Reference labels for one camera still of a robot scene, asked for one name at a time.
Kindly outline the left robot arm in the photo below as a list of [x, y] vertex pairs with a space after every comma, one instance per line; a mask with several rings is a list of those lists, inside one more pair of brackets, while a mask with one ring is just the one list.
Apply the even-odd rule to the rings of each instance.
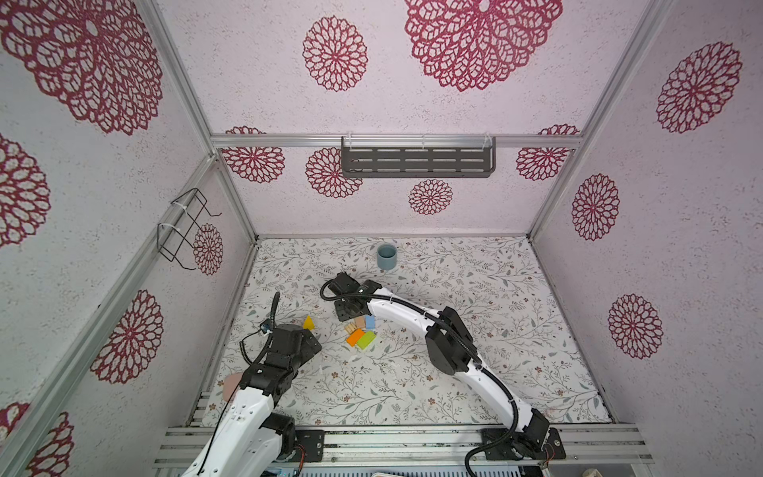
[[186, 476], [260, 476], [295, 452], [294, 419], [275, 411], [299, 369], [322, 347], [298, 325], [272, 326], [225, 405], [213, 435], [184, 472]]

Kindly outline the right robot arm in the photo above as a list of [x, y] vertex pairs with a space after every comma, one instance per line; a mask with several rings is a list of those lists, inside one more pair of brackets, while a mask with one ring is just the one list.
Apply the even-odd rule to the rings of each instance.
[[373, 280], [359, 283], [346, 272], [326, 281], [319, 294], [335, 305], [342, 321], [371, 315], [421, 337], [433, 367], [467, 386], [504, 425], [503, 434], [481, 445], [482, 452], [508, 446], [512, 459], [544, 456], [550, 422], [491, 370], [455, 309], [426, 308], [395, 295]]

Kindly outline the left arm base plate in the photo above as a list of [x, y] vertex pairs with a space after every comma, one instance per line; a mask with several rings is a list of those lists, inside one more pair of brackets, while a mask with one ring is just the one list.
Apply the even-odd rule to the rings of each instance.
[[324, 429], [296, 429], [278, 433], [276, 442], [280, 445], [277, 463], [317, 463], [323, 460], [326, 431]]

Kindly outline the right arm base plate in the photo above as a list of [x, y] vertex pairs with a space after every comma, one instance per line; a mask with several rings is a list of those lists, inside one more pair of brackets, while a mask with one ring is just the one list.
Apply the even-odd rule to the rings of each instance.
[[551, 427], [540, 443], [531, 441], [522, 433], [507, 442], [484, 451], [489, 461], [564, 460], [567, 457], [558, 429]]

